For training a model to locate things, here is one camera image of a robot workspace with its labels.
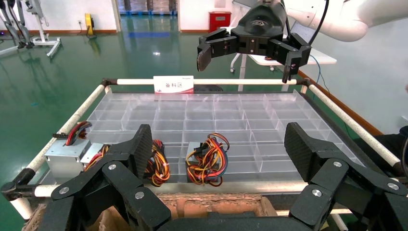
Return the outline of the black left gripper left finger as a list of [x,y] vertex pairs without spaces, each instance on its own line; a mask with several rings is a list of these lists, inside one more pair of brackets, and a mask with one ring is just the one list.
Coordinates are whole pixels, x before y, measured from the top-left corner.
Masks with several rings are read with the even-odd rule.
[[51,230],[84,231],[112,206],[133,231],[156,231],[170,221],[170,210],[141,180],[152,144],[151,127],[142,124],[132,139],[111,145],[90,169],[58,186]]

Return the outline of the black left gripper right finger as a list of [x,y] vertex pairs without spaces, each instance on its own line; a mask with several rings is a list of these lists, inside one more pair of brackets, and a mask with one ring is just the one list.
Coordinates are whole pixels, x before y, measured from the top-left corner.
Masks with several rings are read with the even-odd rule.
[[311,229],[322,227],[335,204],[347,207],[359,229],[405,229],[407,188],[349,159],[334,143],[318,140],[296,122],[287,124],[285,150],[307,183],[289,216]]

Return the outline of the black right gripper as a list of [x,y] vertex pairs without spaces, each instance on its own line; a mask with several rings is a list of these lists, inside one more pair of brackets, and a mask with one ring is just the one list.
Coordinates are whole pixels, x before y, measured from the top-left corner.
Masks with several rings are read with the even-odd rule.
[[311,46],[297,33],[283,38],[287,19],[281,2],[258,2],[231,29],[226,28],[199,37],[197,70],[204,71],[212,58],[233,53],[270,55],[284,66],[282,82],[287,83],[307,64]]

